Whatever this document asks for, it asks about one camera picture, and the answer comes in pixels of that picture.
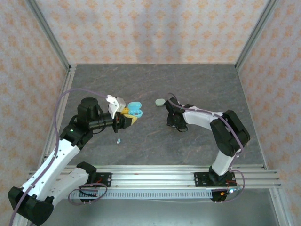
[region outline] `gray table surface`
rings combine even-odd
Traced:
[[[241,83],[233,65],[78,65],[71,88],[87,88],[119,96],[126,103],[140,101],[143,116],[127,129],[114,134],[106,128],[95,135],[70,164],[86,161],[93,165],[211,165],[218,149],[211,131],[189,125],[186,133],[166,125],[167,110],[155,100],[173,92],[182,105],[236,112],[251,140],[236,164],[263,164],[257,137]],[[93,95],[69,95],[62,127],[77,113],[81,99]],[[107,102],[98,98],[106,111]]]

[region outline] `blue object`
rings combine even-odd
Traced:
[[[128,103],[128,114],[140,118],[143,115],[143,112],[140,110],[142,104],[139,101]]]

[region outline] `wallpaper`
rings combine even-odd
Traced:
[[[0,11],[0,225],[8,225],[7,193],[37,167],[66,72],[24,0]]]
[[[268,0],[37,2],[71,64],[233,64]]]
[[[262,149],[301,222],[301,4],[281,0],[240,71]]]

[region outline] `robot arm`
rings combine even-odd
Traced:
[[[8,193],[10,203],[15,209],[25,191],[32,187],[32,183],[41,173],[49,167],[50,161],[55,160],[46,173],[28,192],[17,213],[36,225],[43,224],[51,215],[53,208],[70,192],[80,185],[94,183],[96,180],[96,168],[82,162],[73,172],[63,179],[56,181],[69,161],[79,153],[84,145],[92,138],[93,130],[113,127],[115,133],[119,129],[131,126],[137,119],[132,115],[123,114],[125,102],[119,97],[108,95],[110,103],[108,112],[103,113],[95,98],[85,98],[78,106],[78,114],[73,116],[69,125],[60,135],[57,155],[53,151],[44,161],[37,172],[26,181],[21,188],[12,187]]]
[[[230,133],[225,124],[215,115],[221,116],[232,127],[243,146],[250,140],[250,135],[234,113],[228,110],[222,112],[197,112],[198,109],[192,105],[182,106],[175,97],[164,103],[169,114],[167,117],[167,125],[177,128],[180,132],[188,130],[187,124],[195,124],[212,131],[216,144],[219,148],[217,157],[209,169],[209,177],[213,182],[219,182],[225,178],[228,168],[232,163],[236,152],[240,152],[240,147]]]

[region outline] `wall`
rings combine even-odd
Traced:
[[[37,0],[72,64],[234,64],[268,0]]]
[[[301,222],[301,4],[280,0],[239,72],[262,149]]]
[[[24,0],[0,4],[0,222],[7,193],[37,168],[66,74]]]

